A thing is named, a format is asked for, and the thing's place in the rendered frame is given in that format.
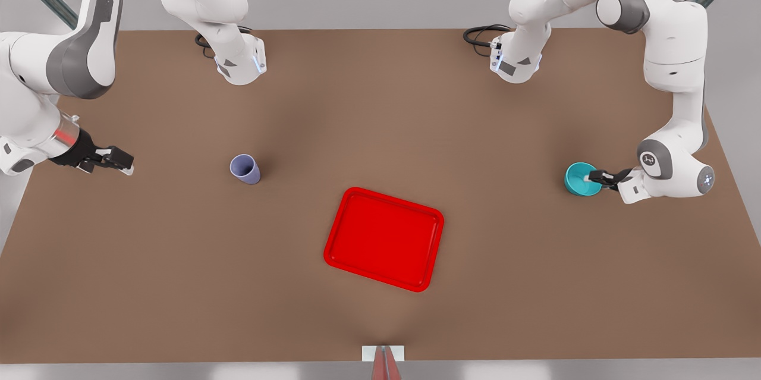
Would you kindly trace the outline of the teal bowl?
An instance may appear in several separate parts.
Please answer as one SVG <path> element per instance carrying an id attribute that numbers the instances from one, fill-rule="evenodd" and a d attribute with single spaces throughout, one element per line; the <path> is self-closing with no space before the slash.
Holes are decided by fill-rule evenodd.
<path id="1" fill-rule="evenodd" d="M 589 174 L 595 171 L 595 167 L 585 162 L 571 164 L 564 176 L 564 184 L 568 192 L 577 196 L 593 196 L 602 188 L 601 183 L 588 179 Z"/>

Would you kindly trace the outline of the lavender cup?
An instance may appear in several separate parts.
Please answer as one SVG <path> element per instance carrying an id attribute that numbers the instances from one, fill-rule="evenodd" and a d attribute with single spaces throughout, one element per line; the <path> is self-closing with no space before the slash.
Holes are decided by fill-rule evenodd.
<path id="1" fill-rule="evenodd" d="M 230 172 L 236 179 L 247 183 L 256 184 L 261 179 L 259 166 L 251 155 L 239 154 L 230 163 Z"/>

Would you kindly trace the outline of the red tray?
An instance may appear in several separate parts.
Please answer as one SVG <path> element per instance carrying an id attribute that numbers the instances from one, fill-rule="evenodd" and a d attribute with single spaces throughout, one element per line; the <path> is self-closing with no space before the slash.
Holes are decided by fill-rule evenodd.
<path id="1" fill-rule="evenodd" d="M 403 290 L 427 290 L 445 217 L 437 209 L 352 187 L 323 253 L 329 266 Z"/>

